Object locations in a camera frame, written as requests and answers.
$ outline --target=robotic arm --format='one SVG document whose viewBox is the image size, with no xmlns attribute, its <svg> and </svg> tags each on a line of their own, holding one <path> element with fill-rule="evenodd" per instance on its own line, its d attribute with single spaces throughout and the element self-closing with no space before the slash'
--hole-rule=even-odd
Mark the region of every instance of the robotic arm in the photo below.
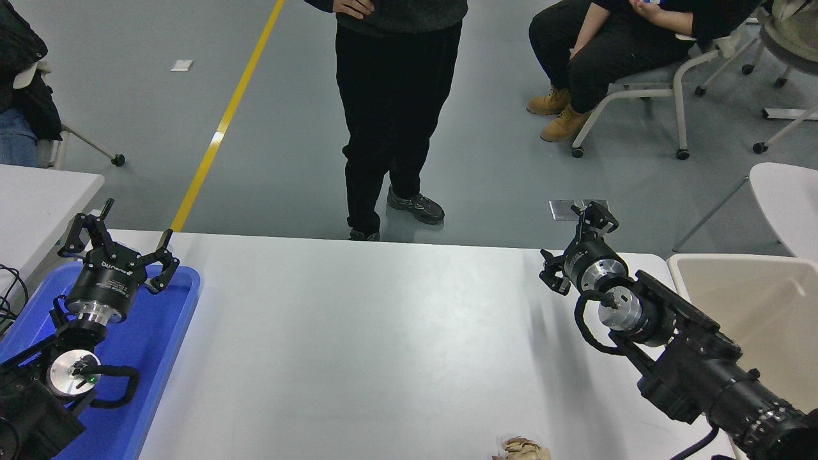
<svg viewBox="0 0 818 460">
<path fill-rule="evenodd" d="M 113 204 L 109 199 L 99 216 L 77 214 L 57 251 L 61 257 L 80 255 L 86 246 L 81 233 L 88 233 L 92 249 L 77 281 L 68 295 L 54 299 L 49 312 L 55 332 L 0 365 L 0 460 L 52 458 L 85 431 L 77 418 L 85 408 L 118 408 L 136 392 L 137 369 L 103 365 L 94 349 L 109 323 L 127 319 L 139 286 L 151 294 L 163 291 L 179 259 L 168 250 L 170 229 L 147 255 L 113 241 L 105 226 Z M 162 264 L 162 272 L 149 279 L 145 267 L 154 262 Z M 94 386 L 102 376 L 127 377 L 125 394 L 98 399 Z"/>
<path fill-rule="evenodd" d="M 618 222 L 604 206 L 573 210 L 577 233 L 562 255 L 541 251 L 540 279 L 561 295 L 572 284 L 580 291 L 574 318 L 582 336 L 599 351 L 627 357 L 642 374 L 642 396 L 673 420 L 692 423 L 702 413 L 708 419 L 711 435 L 674 460 L 701 449 L 719 428 L 752 460 L 818 459 L 818 409 L 807 416 L 762 385 L 758 370 L 742 370 L 736 364 L 741 348 L 719 324 L 648 273 L 630 278 L 605 244 Z M 588 300 L 600 302 L 600 321 L 615 346 L 602 345 L 588 330 Z M 664 351 L 654 361 L 636 344 Z"/>
</svg>

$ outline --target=sneaker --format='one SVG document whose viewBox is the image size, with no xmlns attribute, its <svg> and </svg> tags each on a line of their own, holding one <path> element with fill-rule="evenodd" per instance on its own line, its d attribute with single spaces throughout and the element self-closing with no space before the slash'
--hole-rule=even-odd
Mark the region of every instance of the sneaker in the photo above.
<svg viewBox="0 0 818 460">
<path fill-rule="evenodd" d="M 591 112 L 578 114 L 571 106 L 565 107 L 560 116 L 551 121 L 540 133 L 540 138 L 548 142 L 567 141 L 578 133 L 582 126 L 588 121 Z"/>
<path fill-rule="evenodd" d="M 367 236 L 364 232 L 352 230 L 349 233 L 348 241 L 380 241 L 380 232 L 371 233 Z"/>
<path fill-rule="evenodd" d="M 395 193 L 392 192 L 392 186 L 389 186 L 389 194 L 386 197 L 386 202 L 389 204 L 389 207 L 396 210 L 411 212 L 411 214 L 415 216 L 415 219 L 420 220 L 422 223 L 435 225 L 443 221 L 443 208 L 420 193 L 404 200 L 395 195 Z"/>
<path fill-rule="evenodd" d="M 565 89 L 554 88 L 551 85 L 551 94 L 548 96 L 534 97 L 528 101 L 525 110 L 535 115 L 557 115 L 571 102 L 571 92 Z"/>
</svg>

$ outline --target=table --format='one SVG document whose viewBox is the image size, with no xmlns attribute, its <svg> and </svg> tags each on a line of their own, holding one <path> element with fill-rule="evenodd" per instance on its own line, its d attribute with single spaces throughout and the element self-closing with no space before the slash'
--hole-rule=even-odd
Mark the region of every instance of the table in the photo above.
<svg viewBox="0 0 818 460">
<path fill-rule="evenodd" d="M 750 188 L 781 244 L 796 257 L 818 262 L 818 171 L 781 163 L 750 169 Z"/>
<path fill-rule="evenodd" d="M 141 252 L 160 237 L 111 233 Z M 555 460 L 656 460 L 709 431 L 668 420 L 625 358 L 582 340 L 576 296 L 539 281 L 536 250 L 185 233 L 171 247 L 202 289 L 141 460 L 488 460 L 514 435 Z M 623 256 L 671 283 L 659 257 Z M 692 458 L 729 452 L 720 436 Z"/>
<path fill-rule="evenodd" d="M 25 280 L 104 181 L 99 174 L 0 165 L 0 264 Z M 0 272 L 3 292 L 11 280 Z"/>
</svg>

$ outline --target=forearm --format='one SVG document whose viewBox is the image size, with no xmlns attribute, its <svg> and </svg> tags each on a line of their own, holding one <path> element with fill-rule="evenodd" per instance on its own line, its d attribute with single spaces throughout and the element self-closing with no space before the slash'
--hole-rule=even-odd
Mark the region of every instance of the forearm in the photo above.
<svg viewBox="0 0 818 460">
<path fill-rule="evenodd" d="M 587 45 L 588 42 L 594 38 L 594 35 L 600 31 L 609 16 L 611 16 L 610 11 L 596 3 L 592 3 L 591 7 L 588 8 L 588 13 L 585 15 L 585 20 L 582 22 L 582 28 L 579 30 L 579 35 L 577 36 L 577 44 L 574 45 L 573 49 L 578 50 Z"/>
<path fill-rule="evenodd" d="M 660 13 L 648 20 L 654 25 L 670 29 L 677 34 L 693 34 L 693 13 L 690 12 L 661 10 Z"/>
</svg>

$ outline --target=yellow work boot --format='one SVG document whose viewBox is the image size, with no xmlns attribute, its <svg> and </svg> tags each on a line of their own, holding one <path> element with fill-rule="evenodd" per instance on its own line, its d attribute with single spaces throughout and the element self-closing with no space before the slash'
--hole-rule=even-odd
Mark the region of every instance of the yellow work boot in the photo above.
<svg viewBox="0 0 818 460">
<path fill-rule="evenodd" d="M 525 110 L 535 115 L 557 115 L 568 106 L 569 102 L 571 102 L 571 92 L 567 88 L 554 88 L 552 84 L 551 94 L 548 96 L 534 97 L 531 101 L 528 101 Z"/>
<path fill-rule="evenodd" d="M 551 121 L 540 133 L 540 138 L 548 142 L 562 142 L 572 138 L 588 121 L 591 112 L 578 114 L 571 106 L 565 107 L 560 116 Z"/>
</svg>

